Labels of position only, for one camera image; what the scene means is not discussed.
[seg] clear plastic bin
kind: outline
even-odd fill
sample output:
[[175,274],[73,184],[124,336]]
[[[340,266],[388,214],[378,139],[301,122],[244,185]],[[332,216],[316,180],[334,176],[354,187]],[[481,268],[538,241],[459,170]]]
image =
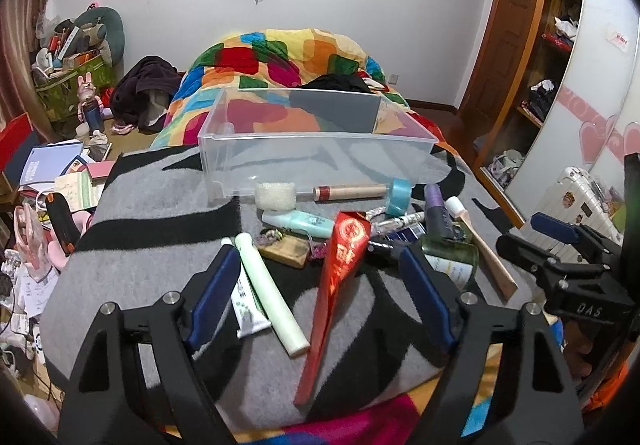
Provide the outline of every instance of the clear plastic bin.
[[306,89],[220,88],[198,145],[209,200],[248,199],[257,183],[427,180],[437,138],[386,97]]

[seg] red foil package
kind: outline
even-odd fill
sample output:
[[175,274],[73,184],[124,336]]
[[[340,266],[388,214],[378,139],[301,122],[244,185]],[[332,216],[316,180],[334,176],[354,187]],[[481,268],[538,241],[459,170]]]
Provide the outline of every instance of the red foil package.
[[324,354],[324,345],[334,318],[340,286],[357,269],[367,248],[370,230],[371,223],[361,213],[340,212],[335,220],[329,249],[322,266],[311,330],[311,347],[293,400],[296,405],[303,405],[311,398]]

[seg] bunny ears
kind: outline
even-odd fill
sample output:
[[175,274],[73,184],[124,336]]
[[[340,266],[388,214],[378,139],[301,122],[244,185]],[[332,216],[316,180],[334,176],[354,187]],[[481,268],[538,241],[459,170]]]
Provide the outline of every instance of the bunny ears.
[[83,84],[91,84],[91,72],[88,72],[84,79],[82,75],[78,75],[78,86],[82,86]]

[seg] blue gripper pad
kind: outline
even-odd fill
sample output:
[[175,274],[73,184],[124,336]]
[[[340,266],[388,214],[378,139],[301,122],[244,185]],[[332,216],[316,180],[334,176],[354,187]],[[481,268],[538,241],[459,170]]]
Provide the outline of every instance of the blue gripper pad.
[[402,251],[398,270],[434,344],[451,353],[463,325],[456,301],[460,292],[446,274],[431,268],[422,249],[415,245]]
[[207,271],[203,273],[212,274],[212,277],[204,287],[202,296],[191,310],[191,334],[186,343],[192,351],[209,342],[218,327],[231,297],[231,292],[240,277],[238,249],[225,245],[209,265]]
[[531,228],[565,245],[577,243],[579,239],[578,232],[573,225],[547,216],[542,212],[536,212],[531,216]]

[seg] door panel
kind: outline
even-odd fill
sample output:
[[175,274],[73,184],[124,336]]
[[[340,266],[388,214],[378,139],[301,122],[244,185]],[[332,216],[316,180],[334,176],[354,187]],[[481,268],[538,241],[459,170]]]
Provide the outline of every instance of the door panel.
[[461,107],[473,138],[488,133],[506,100],[520,63],[536,0],[497,0],[495,19],[485,33],[486,50]]

